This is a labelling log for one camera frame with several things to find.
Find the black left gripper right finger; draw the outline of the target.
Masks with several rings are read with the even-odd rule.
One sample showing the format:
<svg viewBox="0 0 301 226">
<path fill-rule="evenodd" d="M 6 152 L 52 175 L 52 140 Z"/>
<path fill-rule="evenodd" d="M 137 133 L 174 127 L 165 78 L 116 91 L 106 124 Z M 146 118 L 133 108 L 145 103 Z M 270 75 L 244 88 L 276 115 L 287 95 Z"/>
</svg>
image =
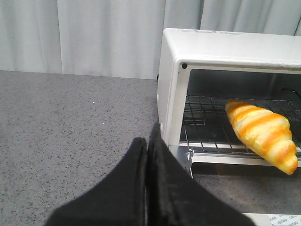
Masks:
<svg viewBox="0 0 301 226">
<path fill-rule="evenodd" d="M 175 159 L 155 123 L 147 157 L 148 225 L 253 226 L 254 222 L 198 184 Z"/>
</svg>

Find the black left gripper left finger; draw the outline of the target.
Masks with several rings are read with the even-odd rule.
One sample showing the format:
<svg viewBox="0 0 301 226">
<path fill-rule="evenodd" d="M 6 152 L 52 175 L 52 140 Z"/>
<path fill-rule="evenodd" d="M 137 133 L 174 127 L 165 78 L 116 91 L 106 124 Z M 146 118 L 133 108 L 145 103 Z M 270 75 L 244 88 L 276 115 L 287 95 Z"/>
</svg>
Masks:
<svg viewBox="0 0 301 226">
<path fill-rule="evenodd" d="M 143 226 L 147 150 L 134 138 L 116 167 L 96 186 L 57 208 L 47 226 Z"/>
</svg>

